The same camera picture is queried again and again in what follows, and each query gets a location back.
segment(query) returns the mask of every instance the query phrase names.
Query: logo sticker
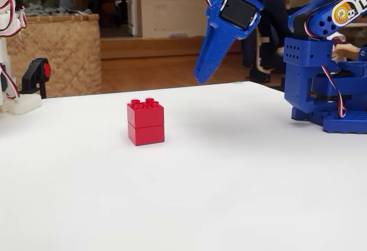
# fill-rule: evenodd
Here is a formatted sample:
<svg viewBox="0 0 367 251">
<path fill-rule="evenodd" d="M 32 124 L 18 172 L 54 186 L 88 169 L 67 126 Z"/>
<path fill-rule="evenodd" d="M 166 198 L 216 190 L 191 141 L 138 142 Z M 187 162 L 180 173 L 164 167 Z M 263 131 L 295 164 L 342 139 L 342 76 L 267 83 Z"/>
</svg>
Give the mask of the logo sticker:
<svg viewBox="0 0 367 251">
<path fill-rule="evenodd" d="M 367 0 L 343 0 L 333 8 L 331 17 L 337 26 L 345 26 L 366 9 Z"/>
</svg>

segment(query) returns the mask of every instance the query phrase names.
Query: white robotic arm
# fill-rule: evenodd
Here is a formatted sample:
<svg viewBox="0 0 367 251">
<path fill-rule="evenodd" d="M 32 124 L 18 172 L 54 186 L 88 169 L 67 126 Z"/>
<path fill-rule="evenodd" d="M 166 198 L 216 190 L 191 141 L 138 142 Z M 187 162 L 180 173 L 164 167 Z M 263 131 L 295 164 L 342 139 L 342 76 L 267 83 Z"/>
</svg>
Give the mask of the white robotic arm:
<svg viewBox="0 0 367 251">
<path fill-rule="evenodd" d="M 20 95 L 11 77 L 6 37 L 14 36 L 26 27 L 23 1 L 0 0 L 0 110 L 16 115 L 41 106 L 41 96 Z"/>
</svg>

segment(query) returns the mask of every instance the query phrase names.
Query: red lego brick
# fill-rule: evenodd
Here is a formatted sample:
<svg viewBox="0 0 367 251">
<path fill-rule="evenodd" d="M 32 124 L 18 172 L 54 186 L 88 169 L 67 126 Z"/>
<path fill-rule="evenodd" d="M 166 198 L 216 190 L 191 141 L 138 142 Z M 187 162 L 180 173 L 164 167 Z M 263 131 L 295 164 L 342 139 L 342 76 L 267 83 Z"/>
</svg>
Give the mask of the red lego brick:
<svg viewBox="0 0 367 251">
<path fill-rule="evenodd" d="M 145 102 L 132 100 L 127 104 L 127 121 L 134 128 L 164 125 L 164 109 L 158 101 L 147 98 Z"/>
<path fill-rule="evenodd" d="M 165 126 L 151 126 L 145 128 L 134 128 L 127 122 L 128 138 L 135 146 L 160 143 L 165 141 Z"/>
</svg>

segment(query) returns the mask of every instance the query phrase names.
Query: red button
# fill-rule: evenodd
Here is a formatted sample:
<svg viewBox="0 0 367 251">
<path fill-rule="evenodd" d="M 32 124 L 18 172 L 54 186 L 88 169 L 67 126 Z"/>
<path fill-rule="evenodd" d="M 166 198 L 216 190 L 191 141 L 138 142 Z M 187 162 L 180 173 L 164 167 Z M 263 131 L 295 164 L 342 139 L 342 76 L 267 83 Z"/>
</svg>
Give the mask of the red button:
<svg viewBox="0 0 367 251">
<path fill-rule="evenodd" d="M 44 65 L 44 73 L 46 77 L 50 77 L 51 69 L 50 69 L 50 65 L 47 63 Z"/>
</svg>

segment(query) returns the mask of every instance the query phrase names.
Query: white table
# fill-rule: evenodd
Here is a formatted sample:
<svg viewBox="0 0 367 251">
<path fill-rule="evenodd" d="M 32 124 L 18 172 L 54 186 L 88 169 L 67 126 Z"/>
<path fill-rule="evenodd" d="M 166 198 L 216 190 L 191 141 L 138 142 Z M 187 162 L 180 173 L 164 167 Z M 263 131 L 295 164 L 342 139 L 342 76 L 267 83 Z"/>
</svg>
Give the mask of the white table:
<svg viewBox="0 0 367 251">
<path fill-rule="evenodd" d="M 165 107 L 135 147 L 126 103 Z M 0 115 L 1 251 L 366 251 L 366 135 L 253 83 L 44 100 Z"/>
</svg>

